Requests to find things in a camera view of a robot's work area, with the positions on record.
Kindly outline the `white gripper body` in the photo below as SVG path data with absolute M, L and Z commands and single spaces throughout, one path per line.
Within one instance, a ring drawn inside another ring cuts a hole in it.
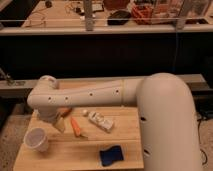
M 39 113 L 37 117 L 39 120 L 51 124 L 60 133 L 65 131 L 64 118 L 59 113 L 53 115 L 42 115 Z

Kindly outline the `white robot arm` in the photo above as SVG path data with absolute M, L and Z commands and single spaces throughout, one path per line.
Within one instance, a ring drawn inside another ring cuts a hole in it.
M 74 89 L 61 89 L 56 78 L 44 75 L 27 103 L 47 123 L 58 120 L 61 107 L 134 107 L 144 171 L 203 171 L 194 99 L 177 75 L 155 73 Z

